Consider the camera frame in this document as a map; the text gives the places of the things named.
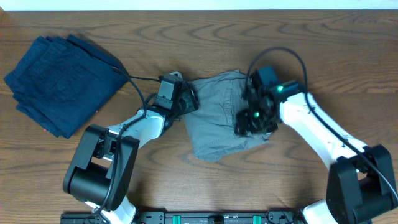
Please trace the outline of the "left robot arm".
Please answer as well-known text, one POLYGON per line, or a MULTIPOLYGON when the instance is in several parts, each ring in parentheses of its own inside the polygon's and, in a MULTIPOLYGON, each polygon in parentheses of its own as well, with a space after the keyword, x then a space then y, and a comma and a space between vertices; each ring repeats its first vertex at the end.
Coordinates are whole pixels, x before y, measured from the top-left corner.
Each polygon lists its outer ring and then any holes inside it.
POLYGON ((195 92, 185 81, 162 83, 153 105, 145 104, 125 122, 85 129, 63 189, 92 208, 89 214, 65 214, 61 223, 134 223, 136 207, 127 190, 140 148, 163 135, 176 119, 197 110, 195 92))

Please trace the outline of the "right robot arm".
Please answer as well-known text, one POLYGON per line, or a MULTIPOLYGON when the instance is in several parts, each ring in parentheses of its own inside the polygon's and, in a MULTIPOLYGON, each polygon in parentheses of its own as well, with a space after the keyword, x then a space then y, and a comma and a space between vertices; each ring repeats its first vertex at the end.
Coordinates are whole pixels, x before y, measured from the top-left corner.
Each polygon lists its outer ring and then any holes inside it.
POLYGON ((325 199, 302 209, 304 223, 368 223, 397 208, 389 151, 347 133, 297 81, 247 84, 248 107, 237 116, 239 135, 273 132, 278 123, 296 131, 328 169, 325 199))

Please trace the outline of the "grey shorts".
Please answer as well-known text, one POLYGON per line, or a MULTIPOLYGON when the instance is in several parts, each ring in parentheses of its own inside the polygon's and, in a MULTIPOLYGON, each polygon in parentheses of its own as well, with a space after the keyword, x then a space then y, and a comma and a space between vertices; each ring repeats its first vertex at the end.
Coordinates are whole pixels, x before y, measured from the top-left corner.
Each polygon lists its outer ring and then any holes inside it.
POLYGON ((216 162, 224 156, 268 143, 268 133, 238 136, 234 132, 237 113, 248 106, 241 98, 245 78, 239 70, 230 70, 189 82, 199 106, 183 119, 195 158, 216 162))

